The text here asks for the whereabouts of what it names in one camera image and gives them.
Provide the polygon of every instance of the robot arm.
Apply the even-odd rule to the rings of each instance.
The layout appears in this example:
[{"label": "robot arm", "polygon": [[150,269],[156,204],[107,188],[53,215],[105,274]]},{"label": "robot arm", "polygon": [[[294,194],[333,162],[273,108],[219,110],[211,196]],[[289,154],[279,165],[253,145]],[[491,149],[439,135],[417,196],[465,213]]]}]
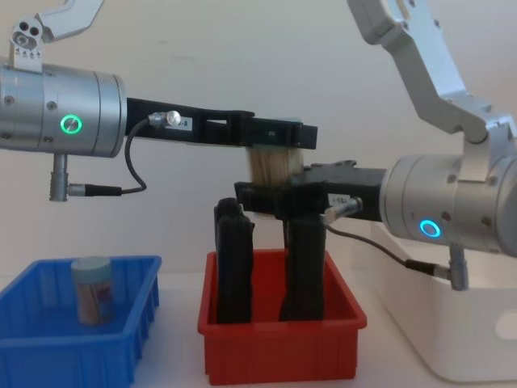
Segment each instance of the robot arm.
[{"label": "robot arm", "polygon": [[247,210],[289,219],[322,213],[331,194],[358,197],[364,208],[355,217],[382,221],[399,238],[449,246],[452,286],[467,289],[464,248],[517,257],[513,117],[467,91],[426,0],[348,2],[363,38],[393,56],[418,115],[463,132],[463,154],[403,157],[390,171],[313,165],[277,192],[238,183],[237,198]]},{"label": "robot arm", "polygon": [[14,69],[41,73],[43,45],[76,36],[93,23],[104,0],[66,0],[63,6],[22,18],[11,33],[9,62]]},{"label": "robot arm", "polygon": [[363,38],[393,56],[420,118],[446,133],[463,132],[472,143],[483,142],[497,123],[508,123],[515,134],[510,115],[492,112],[490,103],[467,91],[425,0],[349,5]]},{"label": "robot arm", "polygon": [[76,36],[88,29],[99,13],[104,0],[66,0],[63,6],[36,16],[43,26],[43,42]]}]

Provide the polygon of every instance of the white wall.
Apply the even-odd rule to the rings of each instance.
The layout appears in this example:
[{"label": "white wall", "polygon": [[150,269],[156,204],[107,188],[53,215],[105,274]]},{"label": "white wall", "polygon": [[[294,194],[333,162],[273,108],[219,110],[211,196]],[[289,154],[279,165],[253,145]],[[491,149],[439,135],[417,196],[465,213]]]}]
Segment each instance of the white wall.
[{"label": "white wall", "polygon": [[[517,112],[517,2],[429,1],[472,91]],[[0,53],[19,17],[59,3],[2,0]],[[88,32],[44,57],[116,73],[132,97],[301,117],[320,128],[306,162],[388,167],[402,154],[460,150],[460,138],[418,120],[390,56],[363,42],[345,0],[106,0]],[[51,156],[0,152],[0,274],[90,254],[152,253],[164,270],[202,269],[212,207],[248,178],[245,152],[136,141],[133,155],[146,193],[51,204]],[[122,155],[71,158],[69,173],[133,185]],[[277,224],[261,221],[256,245],[278,246]]]}]

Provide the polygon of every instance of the metal screw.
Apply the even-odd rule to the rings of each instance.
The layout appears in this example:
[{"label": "metal screw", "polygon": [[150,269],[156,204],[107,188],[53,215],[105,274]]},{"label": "metal screw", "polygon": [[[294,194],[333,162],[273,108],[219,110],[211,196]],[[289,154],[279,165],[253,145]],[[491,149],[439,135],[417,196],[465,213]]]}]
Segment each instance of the metal screw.
[{"label": "metal screw", "polygon": [[498,184],[498,177],[490,176],[486,182],[489,184],[489,186],[495,186],[496,184]]},{"label": "metal screw", "polygon": [[167,112],[166,115],[167,124],[171,127],[179,125],[181,123],[181,115],[177,111]]},{"label": "metal screw", "polygon": [[481,223],[484,225],[484,226],[487,226],[487,227],[491,227],[492,226],[492,219],[490,217],[483,217],[481,219]]}]

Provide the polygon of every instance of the green led ring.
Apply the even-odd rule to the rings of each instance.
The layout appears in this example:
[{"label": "green led ring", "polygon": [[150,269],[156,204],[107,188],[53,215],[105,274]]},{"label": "green led ring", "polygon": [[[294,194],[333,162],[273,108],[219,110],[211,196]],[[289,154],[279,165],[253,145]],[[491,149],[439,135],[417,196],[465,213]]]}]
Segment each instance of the green led ring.
[{"label": "green led ring", "polygon": [[[78,123],[78,127],[76,129],[70,130],[65,126],[67,120],[75,120]],[[82,130],[82,120],[81,117],[75,115],[66,115],[61,119],[61,131],[66,133],[67,135],[75,135],[80,133]]]}]

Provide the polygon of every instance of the cable connector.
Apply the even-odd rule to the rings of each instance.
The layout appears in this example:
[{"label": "cable connector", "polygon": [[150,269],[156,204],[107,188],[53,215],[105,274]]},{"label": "cable connector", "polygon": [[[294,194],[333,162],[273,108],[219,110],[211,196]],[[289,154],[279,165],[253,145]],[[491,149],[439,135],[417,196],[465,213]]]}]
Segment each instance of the cable connector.
[{"label": "cable connector", "polygon": [[154,128],[174,127],[181,123],[181,115],[177,111],[155,112],[148,116],[149,125]]},{"label": "cable connector", "polygon": [[467,268],[467,260],[465,260],[464,248],[462,246],[452,244],[449,247],[451,259],[449,266],[451,267],[451,286],[455,291],[466,291],[469,289],[469,269]]},{"label": "cable connector", "polygon": [[330,225],[339,218],[349,217],[363,210],[363,201],[360,198],[350,198],[344,203],[332,206],[325,210],[323,223]]},{"label": "cable connector", "polygon": [[425,273],[426,275],[438,277],[439,279],[451,280],[449,268],[443,265],[408,259],[404,262],[404,266],[413,271]]},{"label": "cable connector", "polygon": [[69,184],[69,196],[122,196],[122,188],[97,184]]}]

